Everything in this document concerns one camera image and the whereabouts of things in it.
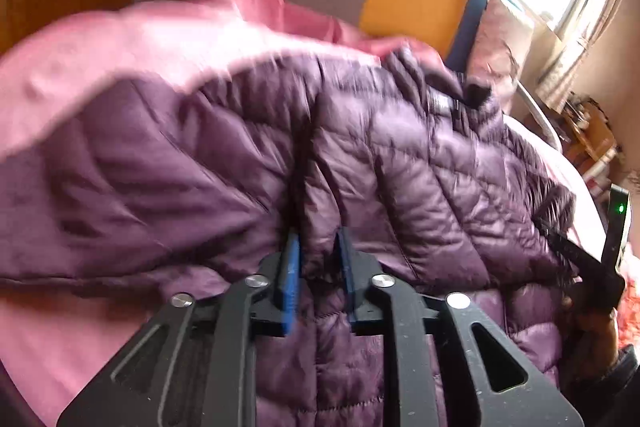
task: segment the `jacket sleeve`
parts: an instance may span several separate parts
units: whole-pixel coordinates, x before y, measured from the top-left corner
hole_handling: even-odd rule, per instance
[[[620,349],[618,360],[594,381],[580,381],[565,392],[585,427],[631,427],[640,417],[640,371],[634,346]]]

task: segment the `metal screw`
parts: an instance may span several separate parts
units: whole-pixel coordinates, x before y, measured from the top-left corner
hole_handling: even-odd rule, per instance
[[[377,286],[378,288],[389,288],[389,286],[396,284],[396,280],[386,273],[381,273],[374,275],[371,278],[371,283],[373,286]]]
[[[176,308],[187,308],[193,304],[193,297],[188,293],[177,293],[171,297],[171,304]]]
[[[469,308],[471,299],[463,293],[451,293],[447,295],[447,304],[457,310]]]
[[[250,275],[249,277],[244,279],[244,282],[251,288],[264,288],[265,286],[269,285],[269,279],[260,274]]]

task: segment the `purple puffer jacket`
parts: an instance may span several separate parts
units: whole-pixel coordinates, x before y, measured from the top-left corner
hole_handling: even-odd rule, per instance
[[[382,340],[350,333],[337,228],[422,293],[472,295],[554,379],[562,268],[532,217],[563,229],[572,205],[484,89],[406,51],[280,58],[192,94],[123,79],[4,161],[0,277],[201,297],[296,227],[300,316],[258,340],[259,424],[378,426]]]

